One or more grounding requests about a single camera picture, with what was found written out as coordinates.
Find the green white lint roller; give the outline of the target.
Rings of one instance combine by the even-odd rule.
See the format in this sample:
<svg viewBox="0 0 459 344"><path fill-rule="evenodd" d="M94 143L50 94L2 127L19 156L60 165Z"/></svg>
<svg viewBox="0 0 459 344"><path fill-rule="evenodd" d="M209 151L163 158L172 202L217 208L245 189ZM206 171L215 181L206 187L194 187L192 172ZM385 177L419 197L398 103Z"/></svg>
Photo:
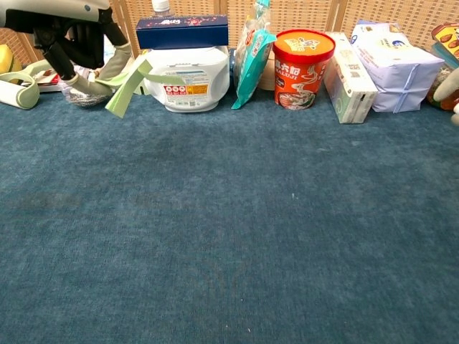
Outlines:
<svg viewBox="0 0 459 344"><path fill-rule="evenodd" d="M41 94L34 76L49 69L49 62L43 59L23 70L1 74L0 102L25 110L33 108Z"/></svg>

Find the red white packet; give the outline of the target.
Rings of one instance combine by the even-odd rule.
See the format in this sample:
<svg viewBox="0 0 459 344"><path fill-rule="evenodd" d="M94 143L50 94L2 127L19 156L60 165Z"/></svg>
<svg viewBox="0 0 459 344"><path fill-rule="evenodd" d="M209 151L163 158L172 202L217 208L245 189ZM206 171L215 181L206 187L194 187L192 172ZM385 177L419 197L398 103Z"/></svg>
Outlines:
<svg viewBox="0 0 459 344"><path fill-rule="evenodd" d="M41 71L34 76L40 93L60 92L60 76L52 69Z"/></svg>

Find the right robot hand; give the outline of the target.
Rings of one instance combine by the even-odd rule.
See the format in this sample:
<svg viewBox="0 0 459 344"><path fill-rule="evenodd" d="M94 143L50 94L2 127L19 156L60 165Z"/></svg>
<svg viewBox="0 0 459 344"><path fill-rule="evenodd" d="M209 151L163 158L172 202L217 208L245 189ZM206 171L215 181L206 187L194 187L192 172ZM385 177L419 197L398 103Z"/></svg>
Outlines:
<svg viewBox="0 0 459 344"><path fill-rule="evenodd" d="M436 102L440 102L448 97L450 97L453 93L459 90L459 68L453 70L444 80L443 82L437 87L434 92L433 99ZM457 97L457 104L453 108L453 115L451 116L451 122L459 126L459 96Z"/></svg>

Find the red instant noodle cup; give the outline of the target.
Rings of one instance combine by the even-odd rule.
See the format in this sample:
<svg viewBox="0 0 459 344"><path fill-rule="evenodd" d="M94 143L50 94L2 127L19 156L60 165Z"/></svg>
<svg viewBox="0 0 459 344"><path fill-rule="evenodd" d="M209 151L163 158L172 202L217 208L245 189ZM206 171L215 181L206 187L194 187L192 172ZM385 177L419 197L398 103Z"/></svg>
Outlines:
<svg viewBox="0 0 459 344"><path fill-rule="evenodd" d="M273 45L275 102L289 110L312 106L335 48L335 41L322 32L291 29L279 33Z"/></svg>

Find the stack of paper cups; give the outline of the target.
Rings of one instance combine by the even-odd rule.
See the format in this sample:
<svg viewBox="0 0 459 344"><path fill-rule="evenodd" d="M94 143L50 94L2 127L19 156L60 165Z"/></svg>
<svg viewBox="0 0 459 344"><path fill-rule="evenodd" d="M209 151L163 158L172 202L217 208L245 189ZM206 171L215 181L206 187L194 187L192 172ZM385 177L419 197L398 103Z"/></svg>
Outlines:
<svg viewBox="0 0 459 344"><path fill-rule="evenodd" d="M115 54L115 47L106 35L103 36L103 43L103 60L104 63L107 64L109 59L112 58Z"/></svg>

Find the clear bottle with white cap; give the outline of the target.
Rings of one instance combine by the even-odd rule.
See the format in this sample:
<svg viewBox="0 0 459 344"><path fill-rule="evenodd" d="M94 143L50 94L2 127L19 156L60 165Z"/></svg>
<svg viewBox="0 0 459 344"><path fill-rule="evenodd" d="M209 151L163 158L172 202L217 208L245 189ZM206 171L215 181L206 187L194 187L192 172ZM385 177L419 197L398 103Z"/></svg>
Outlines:
<svg viewBox="0 0 459 344"><path fill-rule="evenodd" d="M169 18L174 15L169 0L151 0L153 17Z"/></svg>

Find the blue felt table cloth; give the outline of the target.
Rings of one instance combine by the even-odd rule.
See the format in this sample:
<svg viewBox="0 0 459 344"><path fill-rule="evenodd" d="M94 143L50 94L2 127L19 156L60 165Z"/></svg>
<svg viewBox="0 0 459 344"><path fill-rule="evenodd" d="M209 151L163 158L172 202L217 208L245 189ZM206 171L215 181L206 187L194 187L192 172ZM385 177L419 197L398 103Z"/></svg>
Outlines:
<svg viewBox="0 0 459 344"><path fill-rule="evenodd" d="M0 344L459 344L459 128L257 92L0 104Z"/></svg>

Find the silver foil bowl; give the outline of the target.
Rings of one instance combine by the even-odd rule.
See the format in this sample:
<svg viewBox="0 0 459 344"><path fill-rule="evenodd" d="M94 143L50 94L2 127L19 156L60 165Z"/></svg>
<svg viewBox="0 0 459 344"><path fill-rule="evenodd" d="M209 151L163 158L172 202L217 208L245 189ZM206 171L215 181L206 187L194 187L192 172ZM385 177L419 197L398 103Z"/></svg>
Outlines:
<svg viewBox="0 0 459 344"><path fill-rule="evenodd" d="M88 95L80 92L73 87L70 87L63 81L59 81L59 88L64 95L66 101L72 105L88 108L99 105L110 99L109 95Z"/></svg>

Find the nut snack box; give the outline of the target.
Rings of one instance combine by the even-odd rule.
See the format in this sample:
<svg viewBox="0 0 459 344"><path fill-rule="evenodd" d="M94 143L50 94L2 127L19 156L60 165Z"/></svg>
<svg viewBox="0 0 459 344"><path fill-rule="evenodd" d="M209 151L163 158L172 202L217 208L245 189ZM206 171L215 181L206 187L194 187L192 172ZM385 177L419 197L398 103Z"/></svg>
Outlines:
<svg viewBox="0 0 459 344"><path fill-rule="evenodd" d="M459 61L459 22L441 24L431 35L443 50Z"/></svg>

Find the rattan folding screen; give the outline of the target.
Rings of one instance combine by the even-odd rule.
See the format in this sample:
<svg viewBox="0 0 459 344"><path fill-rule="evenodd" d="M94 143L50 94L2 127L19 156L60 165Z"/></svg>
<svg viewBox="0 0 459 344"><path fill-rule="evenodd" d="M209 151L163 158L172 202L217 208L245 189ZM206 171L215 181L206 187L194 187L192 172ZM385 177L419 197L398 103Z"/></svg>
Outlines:
<svg viewBox="0 0 459 344"><path fill-rule="evenodd" d="M151 0L109 0L114 20L131 41L134 56L139 47L136 25L152 16ZM226 14L229 46L236 47L254 0L170 0L175 15ZM438 25L459 23L459 0L270 0L270 31L312 29L350 33L358 20L398 23L411 44L430 48L431 31ZM22 64L42 59L27 34L0 29L0 44L7 44Z"/></svg>

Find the white detergent container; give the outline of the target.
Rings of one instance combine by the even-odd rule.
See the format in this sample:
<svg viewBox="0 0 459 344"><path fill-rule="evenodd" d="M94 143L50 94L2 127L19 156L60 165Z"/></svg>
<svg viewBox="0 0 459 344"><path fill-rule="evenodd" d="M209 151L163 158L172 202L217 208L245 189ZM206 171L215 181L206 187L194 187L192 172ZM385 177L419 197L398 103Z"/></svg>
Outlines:
<svg viewBox="0 0 459 344"><path fill-rule="evenodd" d="M152 75L175 76L183 84L145 79L148 93L175 113L214 109L230 87L230 57L225 46L195 49L152 49L146 54Z"/></svg>

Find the green sticky note pad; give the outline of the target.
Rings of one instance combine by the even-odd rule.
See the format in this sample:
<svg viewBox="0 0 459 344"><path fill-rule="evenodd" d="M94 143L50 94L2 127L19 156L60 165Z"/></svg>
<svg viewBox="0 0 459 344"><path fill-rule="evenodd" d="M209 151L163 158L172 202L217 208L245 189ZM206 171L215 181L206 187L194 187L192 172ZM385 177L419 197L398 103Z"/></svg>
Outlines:
<svg viewBox="0 0 459 344"><path fill-rule="evenodd" d="M96 79L96 82L115 90L114 95L108 101L105 108L119 118L123 118L136 89L143 76L138 70L150 72L151 64L144 58L139 57L128 69L110 80Z"/></svg>

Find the teal snack bag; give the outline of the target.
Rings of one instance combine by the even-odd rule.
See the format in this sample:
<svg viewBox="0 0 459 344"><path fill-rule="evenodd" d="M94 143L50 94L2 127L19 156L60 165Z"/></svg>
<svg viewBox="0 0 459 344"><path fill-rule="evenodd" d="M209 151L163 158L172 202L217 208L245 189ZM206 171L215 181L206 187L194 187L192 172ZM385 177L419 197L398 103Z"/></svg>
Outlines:
<svg viewBox="0 0 459 344"><path fill-rule="evenodd" d="M235 50L233 79L237 99L233 110L240 109L252 97L276 40L270 32L270 0L255 0Z"/></svg>

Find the white tissue box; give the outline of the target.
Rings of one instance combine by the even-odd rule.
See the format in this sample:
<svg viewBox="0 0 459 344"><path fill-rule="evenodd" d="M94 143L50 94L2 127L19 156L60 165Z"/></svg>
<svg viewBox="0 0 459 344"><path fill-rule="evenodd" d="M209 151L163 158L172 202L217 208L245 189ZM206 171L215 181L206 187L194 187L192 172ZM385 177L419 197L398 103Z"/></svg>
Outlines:
<svg viewBox="0 0 459 344"><path fill-rule="evenodd" d="M378 89L343 32L327 32L335 41L323 83L341 124L362 124Z"/></svg>

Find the navy blue flat box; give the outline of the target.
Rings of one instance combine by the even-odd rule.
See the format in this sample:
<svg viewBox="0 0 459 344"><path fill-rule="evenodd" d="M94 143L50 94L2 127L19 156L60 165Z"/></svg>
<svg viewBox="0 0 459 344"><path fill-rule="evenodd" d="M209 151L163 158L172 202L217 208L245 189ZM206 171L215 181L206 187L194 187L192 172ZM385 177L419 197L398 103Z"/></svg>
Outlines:
<svg viewBox="0 0 459 344"><path fill-rule="evenodd" d="M141 49L192 49L229 44L228 19L219 14L140 19L136 35Z"/></svg>

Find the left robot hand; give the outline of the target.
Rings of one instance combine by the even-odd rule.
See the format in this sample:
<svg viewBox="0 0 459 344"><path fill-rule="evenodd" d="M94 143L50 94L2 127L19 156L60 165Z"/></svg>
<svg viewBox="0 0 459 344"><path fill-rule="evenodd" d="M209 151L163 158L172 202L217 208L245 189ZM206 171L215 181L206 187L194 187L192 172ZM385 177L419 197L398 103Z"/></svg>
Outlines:
<svg viewBox="0 0 459 344"><path fill-rule="evenodd" d="M131 44L113 20L109 0L0 0L0 28L31 34L61 80L75 76L73 65L100 69L99 78L118 76L131 57ZM115 47L105 64L103 36ZM112 95L105 85L89 82L89 95Z"/></svg>

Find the pale blue paper pack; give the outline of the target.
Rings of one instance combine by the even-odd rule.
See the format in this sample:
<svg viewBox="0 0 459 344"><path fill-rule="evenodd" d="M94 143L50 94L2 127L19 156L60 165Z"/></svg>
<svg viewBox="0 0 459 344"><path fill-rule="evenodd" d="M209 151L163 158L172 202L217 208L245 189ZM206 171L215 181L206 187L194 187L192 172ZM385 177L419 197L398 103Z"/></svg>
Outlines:
<svg viewBox="0 0 459 344"><path fill-rule="evenodd" d="M378 89L372 109L402 113L420 109L444 60L410 44L396 23L359 21L351 45Z"/></svg>

